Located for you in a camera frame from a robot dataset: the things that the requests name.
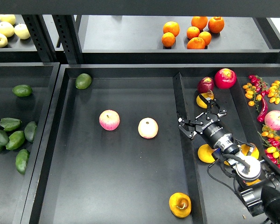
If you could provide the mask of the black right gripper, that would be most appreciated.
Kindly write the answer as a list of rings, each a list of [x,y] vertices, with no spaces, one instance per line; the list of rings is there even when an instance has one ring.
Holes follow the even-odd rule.
[[[227,110],[220,107],[215,98],[208,101],[201,95],[200,98],[207,104],[206,112],[192,120],[184,118],[177,112],[179,130],[191,140],[197,134],[201,135],[212,149],[220,148],[223,154],[238,153],[239,147],[231,131],[220,120],[220,117],[227,114]]]

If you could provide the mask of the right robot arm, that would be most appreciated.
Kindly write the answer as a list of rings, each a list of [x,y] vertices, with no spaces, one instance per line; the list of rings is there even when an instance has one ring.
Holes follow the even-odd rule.
[[[210,151],[207,153],[218,163],[221,171],[232,178],[231,190],[252,216],[265,214],[273,224],[280,224],[280,169],[266,156],[253,157],[255,145],[233,138],[222,123],[226,110],[216,99],[198,98],[206,104],[206,111],[195,119],[178,118],[178,128],[190,139],[200,135]]]

